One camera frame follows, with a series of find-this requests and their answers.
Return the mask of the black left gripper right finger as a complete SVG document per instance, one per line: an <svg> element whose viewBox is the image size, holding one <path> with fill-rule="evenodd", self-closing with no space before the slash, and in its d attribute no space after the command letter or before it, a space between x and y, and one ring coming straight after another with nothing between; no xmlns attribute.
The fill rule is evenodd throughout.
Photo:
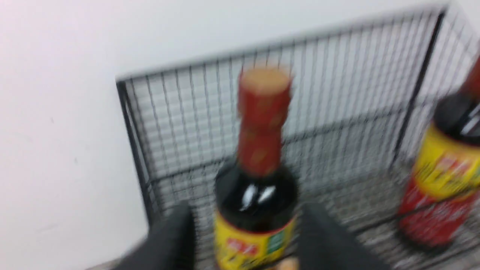
<svg viewBox="0 0 480 270"><path fill-rule="evenodd" d="M300 270L390 270L378 256L333 219L320 203L301 206Z"/></svg>

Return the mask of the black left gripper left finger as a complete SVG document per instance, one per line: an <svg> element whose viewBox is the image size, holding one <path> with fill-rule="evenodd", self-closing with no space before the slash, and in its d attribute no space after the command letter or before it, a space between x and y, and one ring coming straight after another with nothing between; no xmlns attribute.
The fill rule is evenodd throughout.
<svg viewBox="0 0 480 270"><path fill-rule="evenodd" d="M156 222L147 238L115 270L194 270L197 231L192 207L180 202Z"/></svg>

